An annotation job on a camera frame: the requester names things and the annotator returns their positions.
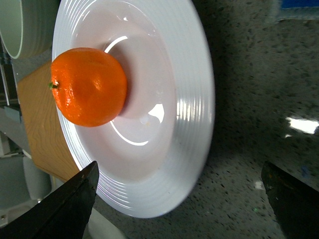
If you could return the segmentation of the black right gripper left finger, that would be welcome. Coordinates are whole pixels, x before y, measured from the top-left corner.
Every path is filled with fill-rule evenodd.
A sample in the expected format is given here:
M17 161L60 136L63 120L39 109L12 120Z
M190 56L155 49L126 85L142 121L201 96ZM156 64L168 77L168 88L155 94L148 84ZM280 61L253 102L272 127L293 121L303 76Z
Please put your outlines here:
M99 167L87 165L31 210L1 228L2 239L81 239L95 203Z

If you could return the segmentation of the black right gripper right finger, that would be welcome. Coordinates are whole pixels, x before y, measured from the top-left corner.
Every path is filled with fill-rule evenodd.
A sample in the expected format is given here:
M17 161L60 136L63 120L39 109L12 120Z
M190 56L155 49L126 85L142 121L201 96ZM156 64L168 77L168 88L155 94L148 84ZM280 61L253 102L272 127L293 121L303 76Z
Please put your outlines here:
M261 178L277 223L287 239L319 237L319 192L266 161Z

